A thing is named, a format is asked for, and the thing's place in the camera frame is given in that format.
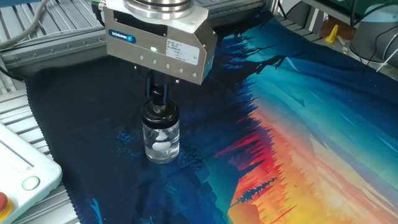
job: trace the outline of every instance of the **yellow object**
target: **yellow object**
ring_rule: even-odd
[[[328,43],[333,43],[336,39],[338,25],[335,25],[333,30],[330,32],[330,35],[325,39]]]
[[[8,199],[5,209],[2,212],[0,212],[0,222],[6,219],[9,216],[9,214],[11,214],[12,208],[13,208],[12,200]]]

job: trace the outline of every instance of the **black jar lid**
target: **black jar lid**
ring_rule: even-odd
[[[177,123],[179,116],[179,108],[172,100],[162,106],[157,106],[153,100],[149,100],[142,108],[142,122],[152,129],[169,128]]]

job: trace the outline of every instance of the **blue schunk logo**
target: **blue schunk logo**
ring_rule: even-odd
[[[109,34],[115,38],[121,39],[128,41],[130,43],[135,44],[137,42],[136,38],[134,36],[128,35],[128,34],[123,34],[122,32],[116,31],[116,30],[109,30]]]

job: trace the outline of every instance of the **white control box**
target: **white control box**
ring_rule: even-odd
[[[0,192],[12,201],[11,224],[58,187],[61,167],[0,123]]]

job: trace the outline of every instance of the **blue cloth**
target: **blue cloth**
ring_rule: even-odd
[[[26,81],[80,222],[363,223],[372,214],[397,223],[398,84],[294,34],[269,11],[216,31],[202,86],[172,87],[181,146],[169,164],[144,153],[140,66],[106,57]],[[315,188],[321,178],[333,181]],[[382,196],[358,199],[362,181]],[[330,198],[358,200],[344,208],[355,217],[324,211]],[[388,209],[373,209],[373,200]],[[355,205],[370,212],[350,211]]]

